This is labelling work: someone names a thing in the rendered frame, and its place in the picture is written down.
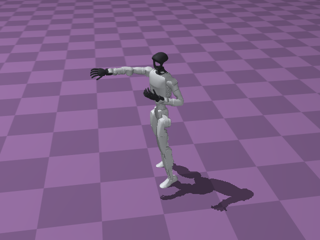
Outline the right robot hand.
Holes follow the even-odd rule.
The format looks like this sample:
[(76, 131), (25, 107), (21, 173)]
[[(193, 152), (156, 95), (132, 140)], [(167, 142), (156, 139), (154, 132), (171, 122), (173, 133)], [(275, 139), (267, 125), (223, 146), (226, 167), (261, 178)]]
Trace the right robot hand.
[[(94, 72), (94, 73), (93, 73)], [(112, 75), (113, 73), (109, 73), (108, 72), (108, 68), (106, 68), (106, 69), (103, 69), (103, 68), (93, 68), (93, 69), (91, 69), (91, 75), (90, 76), (92, 76), (92, 75), (94, 75), (94, 76), (92, 76), (91, 78), (93, 78), (93, 77), (96, 77), (96, 76), (100, 76), (99, 78), (97, 78), (96, 80), (99, 80), (101, 77), (103, 77), (103, 76), (110, 76), (110, 75)], [(96, 74), (96, 75), (95, 75)]]

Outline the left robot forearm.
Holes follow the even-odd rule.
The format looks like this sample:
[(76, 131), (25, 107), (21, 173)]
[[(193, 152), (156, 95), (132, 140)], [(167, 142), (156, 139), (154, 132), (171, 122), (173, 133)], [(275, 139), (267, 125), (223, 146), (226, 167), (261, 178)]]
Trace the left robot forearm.
[(166, 97), (163, 97), (163, 98), (164, 98), (164, 100), (158, 101), (159, 104), (170, 105), (170, 106), (174, 107), (174, 106), (181, 106), (184, 103), (184, 101), (182, 99), (175, 99), (175, 98), (171, 99), (171, 98), (166, 98)]

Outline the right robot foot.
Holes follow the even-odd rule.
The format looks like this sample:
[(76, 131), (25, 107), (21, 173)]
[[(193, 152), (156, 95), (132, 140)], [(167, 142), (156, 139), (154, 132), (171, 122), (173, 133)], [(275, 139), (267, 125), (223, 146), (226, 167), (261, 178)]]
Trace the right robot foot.
[[(174, 160), (173, 160), (173, 163), (174, 163)], [(158, 164), (156, 165), (156, 167), (158, 167), (158, 168), (164, 167), (163, 161), (161, 161), (160, 163), (158, 163)]]

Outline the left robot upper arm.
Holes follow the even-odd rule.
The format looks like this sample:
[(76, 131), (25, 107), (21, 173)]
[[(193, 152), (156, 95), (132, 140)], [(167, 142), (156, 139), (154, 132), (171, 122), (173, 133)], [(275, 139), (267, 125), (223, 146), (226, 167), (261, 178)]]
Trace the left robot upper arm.
[[(168, 76), (166, 78), (166, 84), (169, 88), (171, 88), (173, 95), (176, 96), (176, 100), (182, 99), (184, 101), (182, 94), (180, 92), (180, 89), (178, 87), (178, 81), (175, 78)], [(180, 106), (182, 106), (182, 105), (180, 105)]]

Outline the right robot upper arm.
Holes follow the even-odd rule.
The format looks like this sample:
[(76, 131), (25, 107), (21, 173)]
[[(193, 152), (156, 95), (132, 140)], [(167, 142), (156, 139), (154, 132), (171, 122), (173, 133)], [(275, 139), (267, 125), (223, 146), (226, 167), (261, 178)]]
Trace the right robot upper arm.
[(133, 67), (133, 70), (126, 70), (126, 75), (127, 76), (132, 76), (132, 74), (139, 74), (139, 75), (145, 75), (149, 77), (149, 74), (153, 70), (152, 67), (147, 66), (147, 67)]

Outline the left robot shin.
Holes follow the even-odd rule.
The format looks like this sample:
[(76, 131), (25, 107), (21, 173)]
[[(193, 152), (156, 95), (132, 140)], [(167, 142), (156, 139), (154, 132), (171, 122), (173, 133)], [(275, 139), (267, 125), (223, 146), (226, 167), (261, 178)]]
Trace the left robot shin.
[(161, 159), (163, 162), (163, 166), (165, 168), (166, 174), (168, 176), (168, 179), (173, 179), (173, 156), (172, 156), (172, 150), (166, 149), (165, 154), (163, 155), (161, 152)]

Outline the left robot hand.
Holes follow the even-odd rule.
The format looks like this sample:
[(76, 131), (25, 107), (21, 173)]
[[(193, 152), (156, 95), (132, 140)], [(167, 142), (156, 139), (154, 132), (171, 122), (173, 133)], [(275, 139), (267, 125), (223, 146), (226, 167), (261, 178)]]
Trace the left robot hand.
[[(148, 90), (148, 91), (147, 91)], [(153, 89), (153, 92), (150, 92), (149, 88), (145, 89), (143, 94), (145, 97), (151, 99), (151, 100), (155, 100), (156, 102), (159, 102), (160, 100), (164, 101), (165, 99), (162, 96), (158, 96), (155, 92), (155, 90)]]

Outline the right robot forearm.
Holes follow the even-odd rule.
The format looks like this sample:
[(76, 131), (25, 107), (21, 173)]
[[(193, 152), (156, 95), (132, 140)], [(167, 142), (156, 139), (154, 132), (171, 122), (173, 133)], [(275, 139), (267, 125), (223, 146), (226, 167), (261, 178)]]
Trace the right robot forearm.
[(112, 75), (116, 76), (116, 75), (124, 75), (126, 73), (126, 70), (133, 70), (132, 67), (129, 66), (123, 66), (121, 68), (109, 68), (108, 69), (108, 73), (112, 73)]

